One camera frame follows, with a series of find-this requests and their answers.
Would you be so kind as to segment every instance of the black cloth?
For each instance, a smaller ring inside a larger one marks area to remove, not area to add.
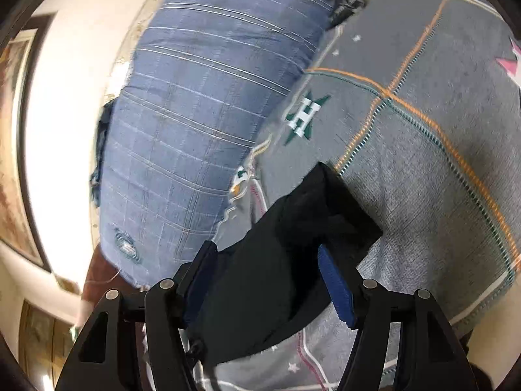
[[[110,118],[114,109],[114,102],[116,99],[110,100],[103,106],[100,119],[98,120],[98,127],[96,130],[96,154],[94,171],[90,177],[91,198],[96,207],[100,207],[100,189],[101,189],[101,172],[103,167],[103,152],[105,151],[105,144],[107,142],[108,126]]]
[[[342,179],[318,163],[281,197],[220,263],[189,328],[215,366],[265,350],[309,324],[330,303],[317,249],[344,249],[355,264],[381,236]]]

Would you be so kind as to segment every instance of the white wall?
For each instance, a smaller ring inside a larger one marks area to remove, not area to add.
[[[0,331],[16,360],[18,360],[18,331],[22,305],[22,293],[0,260]]]
[[[93,252],[89,175],[97,117],[118,49],[145,0],[46,0],[56,13],[38,59],[27,114],[28,189],[56,274],[82,287]]]
[[[15,303],[21,304],[20,299],[21,301],[26,299],[53,317],[71,324],[76,322],[80,297],[61,289],[52,274],[32,264],[1,241],[0,263],[5,266],[16,284],[19,296],[16,297]],[[13,316],[18,316],[17,324],[19,324],[20,313],[15,313]]]
[[[468,360],[486,372],[494,389],[501,384],[521,354],[521,277],[474,328]]]

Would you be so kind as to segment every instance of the framed painting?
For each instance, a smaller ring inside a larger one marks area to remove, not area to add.
[[[0,240],[47,271],[25,180],[24,124],[32,73],[51,18],[30,19],[0,54]]]

